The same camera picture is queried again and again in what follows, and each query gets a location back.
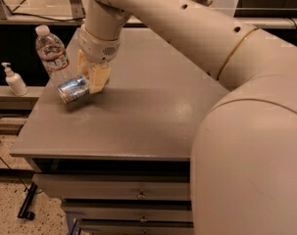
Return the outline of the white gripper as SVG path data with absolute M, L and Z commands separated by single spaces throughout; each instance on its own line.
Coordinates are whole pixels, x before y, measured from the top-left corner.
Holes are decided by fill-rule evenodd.
M 101 40 L 92 36 L 83 24 L 78 30 L 78 43 L 76 71 L 85 77 L 89 76 L 89 92 L 98 93 L 103 90 L 111 74 L 110 67 L 98 64 L 109 62 L 116 58 L 120 47 L 120 40 Z

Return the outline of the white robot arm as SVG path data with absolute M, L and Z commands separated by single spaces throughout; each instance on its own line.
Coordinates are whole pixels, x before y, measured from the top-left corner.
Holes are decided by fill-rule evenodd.
M 227 89 L 191 153 L 195 235 L 297 235 L 297 47 L 190 0 L 93 0 L 135 16 Z

